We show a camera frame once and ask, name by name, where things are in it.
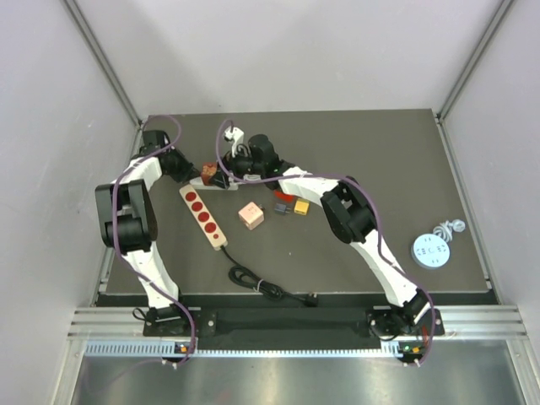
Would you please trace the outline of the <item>dark red cube adapter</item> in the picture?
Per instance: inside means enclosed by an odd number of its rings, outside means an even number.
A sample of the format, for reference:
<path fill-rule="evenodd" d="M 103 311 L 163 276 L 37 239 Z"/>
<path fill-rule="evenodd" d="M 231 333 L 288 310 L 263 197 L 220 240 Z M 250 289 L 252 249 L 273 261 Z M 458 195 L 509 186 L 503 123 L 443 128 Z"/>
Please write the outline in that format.
<path fill-rule="evenodd" d="M 218 166 L 216 162 L 207 162 L 202 165 L 201 179 L 204 186 L 212 186 L 210 178 L 217 172 Z"/>

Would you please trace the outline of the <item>white power strip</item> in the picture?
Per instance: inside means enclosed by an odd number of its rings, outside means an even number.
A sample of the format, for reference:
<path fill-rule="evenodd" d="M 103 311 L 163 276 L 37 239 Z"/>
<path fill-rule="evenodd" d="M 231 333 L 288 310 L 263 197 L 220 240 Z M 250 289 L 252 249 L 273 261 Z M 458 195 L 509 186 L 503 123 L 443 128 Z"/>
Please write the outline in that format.
<path fill-rule="evenodd" d="M 233 181 L 223 173 L 218 173 L 210 177 L 200 175 L 189 180 L 189 184 L 196 190 L 207 191 L 237 191 L 240 184 Z"/>

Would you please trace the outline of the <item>pink cube deer adapter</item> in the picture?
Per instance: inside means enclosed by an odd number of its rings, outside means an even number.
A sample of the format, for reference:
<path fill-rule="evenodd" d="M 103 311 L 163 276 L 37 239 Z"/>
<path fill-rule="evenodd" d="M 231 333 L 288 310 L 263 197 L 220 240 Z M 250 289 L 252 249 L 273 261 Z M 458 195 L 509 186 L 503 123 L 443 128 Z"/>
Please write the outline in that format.
<path fill-rule="evenodd" d="M 241 223 L 248 229 L 254 230 L 264 221 L 263 210 L 254 202 L 247 203 L 239 212 Z"/>

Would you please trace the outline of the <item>beige strip with red sockets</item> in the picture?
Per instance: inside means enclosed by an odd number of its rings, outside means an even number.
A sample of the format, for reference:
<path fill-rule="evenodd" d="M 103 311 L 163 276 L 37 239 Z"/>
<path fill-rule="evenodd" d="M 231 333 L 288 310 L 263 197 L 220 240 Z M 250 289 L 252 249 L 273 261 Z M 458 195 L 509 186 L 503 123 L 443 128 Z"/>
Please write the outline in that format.
<path fill-rule="evenodd" d="M 211 247 L 215 251 L 226 247 L 228 241 L 224 232 L 198 192 L 191 185 L 186 185 L 179 190 L 179 193 Z"/>

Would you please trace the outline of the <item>small grey plug adapter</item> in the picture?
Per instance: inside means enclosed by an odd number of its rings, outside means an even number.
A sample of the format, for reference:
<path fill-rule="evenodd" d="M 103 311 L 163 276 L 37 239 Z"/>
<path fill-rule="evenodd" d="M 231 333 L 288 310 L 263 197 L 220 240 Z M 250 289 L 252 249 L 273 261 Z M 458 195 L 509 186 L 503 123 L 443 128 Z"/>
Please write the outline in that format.
<path fill-rule="evenodd" d="M 283 203 L 276 203 L 273 210 L 280 215 L 286 215 L 291 212 L 291 208 Z"/>

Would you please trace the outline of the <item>orange red cube socket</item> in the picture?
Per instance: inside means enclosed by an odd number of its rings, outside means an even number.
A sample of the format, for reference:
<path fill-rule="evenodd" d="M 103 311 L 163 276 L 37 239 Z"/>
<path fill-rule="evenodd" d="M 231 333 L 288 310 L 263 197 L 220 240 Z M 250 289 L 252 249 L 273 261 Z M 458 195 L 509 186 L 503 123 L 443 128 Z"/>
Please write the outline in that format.
<path fill-rule="evenodd" d="M 274 196 L 283 203 L 292 203 L 295 200 L 295 196 L 289 195 L 287 193 L 275 190 L 273 192 Z"/>

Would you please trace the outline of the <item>gold USB charger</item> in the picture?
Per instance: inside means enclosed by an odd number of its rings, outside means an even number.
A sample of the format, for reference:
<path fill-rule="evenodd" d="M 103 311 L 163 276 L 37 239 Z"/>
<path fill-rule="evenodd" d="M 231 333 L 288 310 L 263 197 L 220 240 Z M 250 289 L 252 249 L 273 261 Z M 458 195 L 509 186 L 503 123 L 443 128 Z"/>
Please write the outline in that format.
<path fill-rule="evenodd" d="M 298 215 L 307 215 L 309 212 L 309 208 L 310 208 L 309 201 L 302 198 L 298 198 L 294 205 L 294 212 Z"/>

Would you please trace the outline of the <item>light blue round socket base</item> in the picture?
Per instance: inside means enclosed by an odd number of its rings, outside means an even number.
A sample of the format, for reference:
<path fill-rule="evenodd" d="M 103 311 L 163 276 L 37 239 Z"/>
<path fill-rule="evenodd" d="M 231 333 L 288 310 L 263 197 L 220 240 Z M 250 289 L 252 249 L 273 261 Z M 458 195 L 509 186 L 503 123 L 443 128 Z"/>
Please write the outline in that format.
<path fill-rule="evenodd" d="M 429 270 L 444 267 L 451 255 L 448 243 L 434 234 L 418 236 L 411 246 L 411 254 L 420 267 Z"/>

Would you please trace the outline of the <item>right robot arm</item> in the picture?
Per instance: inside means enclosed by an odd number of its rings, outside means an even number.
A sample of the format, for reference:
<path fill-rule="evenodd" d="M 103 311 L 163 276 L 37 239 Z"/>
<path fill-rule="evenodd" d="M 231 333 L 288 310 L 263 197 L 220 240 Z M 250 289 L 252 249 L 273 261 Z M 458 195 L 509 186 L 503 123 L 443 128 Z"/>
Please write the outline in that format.
<path fill-rule="evenodd" d="M 383 288 L 396 326 L 392 336 L 414 333 L 425 320 L 430 321 L 429 336 L 435 335 L 433 299 L 392 255 L 375 204 L 354 178 L 302 170 L 281 159 L 268 136 L 257 134 L 245 143 L 243 131 L 231 124 L 218 131 L 215 153 L 225 189 L 232 184 L 263 184 L 322 208 L 334 236 L 361 255 Z"/>

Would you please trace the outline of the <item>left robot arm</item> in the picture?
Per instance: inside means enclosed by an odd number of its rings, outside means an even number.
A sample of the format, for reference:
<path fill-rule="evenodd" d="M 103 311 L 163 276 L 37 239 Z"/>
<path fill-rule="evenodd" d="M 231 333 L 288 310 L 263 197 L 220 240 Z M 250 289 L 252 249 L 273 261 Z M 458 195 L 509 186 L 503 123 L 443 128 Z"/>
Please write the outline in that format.
<path fill-rule="evenodd" d="M 193 336 L 195 324 L 181 303 L 181 291 L 168 274 L 157 247 L 158 223 L 149 191 L 162 176 L 184 185 L 200 175 L 166 132 L 144 131 L 142 146 L 119 177 L 94 190 L 104 244 L 132 271 L 148 299 L 135 309 L 147 336 Z"/>

